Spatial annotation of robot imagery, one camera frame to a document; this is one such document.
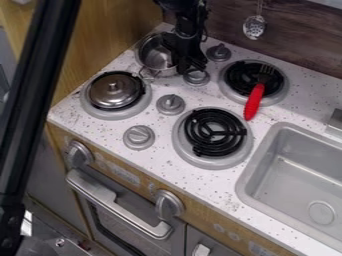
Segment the silver sink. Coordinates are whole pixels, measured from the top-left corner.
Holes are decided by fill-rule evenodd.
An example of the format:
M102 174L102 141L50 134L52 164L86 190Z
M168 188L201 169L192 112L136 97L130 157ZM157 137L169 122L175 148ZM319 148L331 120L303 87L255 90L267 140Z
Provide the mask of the silver sink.
M245 204L342 252L342 144L278 123L236 192Z

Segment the red spatula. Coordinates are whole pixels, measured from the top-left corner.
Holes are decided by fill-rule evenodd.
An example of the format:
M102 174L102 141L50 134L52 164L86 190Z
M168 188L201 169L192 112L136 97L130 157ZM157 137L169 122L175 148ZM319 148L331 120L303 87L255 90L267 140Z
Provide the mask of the red spatula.
M262 65L259 71L258 84L254 86L245 105L244 118L250 121L258 113L262 97L265 92L265 84L272 77L274 68L268 65Z

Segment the silver pot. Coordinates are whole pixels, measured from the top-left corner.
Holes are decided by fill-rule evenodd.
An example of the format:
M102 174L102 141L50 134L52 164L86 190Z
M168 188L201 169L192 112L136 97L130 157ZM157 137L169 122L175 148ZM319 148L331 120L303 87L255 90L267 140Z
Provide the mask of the silver pot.
M147 70L152 78L169 77L177 74L177 65L172 62L171 51L162 45L162 33L150 34L143 38L135 49L135 58L142 66L139 75Z

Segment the white speckled counter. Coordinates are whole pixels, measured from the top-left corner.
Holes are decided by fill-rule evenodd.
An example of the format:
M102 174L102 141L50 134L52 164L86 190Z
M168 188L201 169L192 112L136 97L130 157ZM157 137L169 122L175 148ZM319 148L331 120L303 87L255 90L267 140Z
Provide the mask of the white speckled counter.
M168 29L162 24L158 29ZM203 49L217 45L209 39ZM256 52L226 44L232 50L232 58L224 63L209 62L211 82L199 88L186 85L181 77L157 79L153 82L152 104L141 114L123 121L103 121L83 111L77 93L62 100L51 109L49 122L82 137L99 148L124 159L148 175L165 182L175 189L200 200L221 214L263 235L269 240L303 255L337 256L341 253L298 232L267 215L244 205L235 193L235 183L246 163L269 128L277 122L291 122L315 133L323 134L325 123L334 108L342 108L342 81L299 66L286 63ZM283 70L290 80L288 96L281 103L262 108L257 117L249 122L254 136L252 154L242 164L223 171L208 171L193 167L182 160L173 150L171 130L179 116L164 116L156 110L156 101L166 94L181 95L186 101L186 110L201 106L226 108L242 116L243 106L222 95L215 81L219 71L228 63L258 59L269 62ZM134 53L127 50L103 70L140 69ZM134 125L147 125L156 133L155 144L144 151L128 149L122 141L123 133Z

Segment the black pole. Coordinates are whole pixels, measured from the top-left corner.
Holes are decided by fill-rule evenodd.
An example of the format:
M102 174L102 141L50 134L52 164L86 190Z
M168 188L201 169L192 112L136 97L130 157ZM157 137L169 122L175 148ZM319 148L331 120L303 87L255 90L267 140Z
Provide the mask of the black pole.
M22 199L81 0L40 0L0 116L0 255L21 237Z

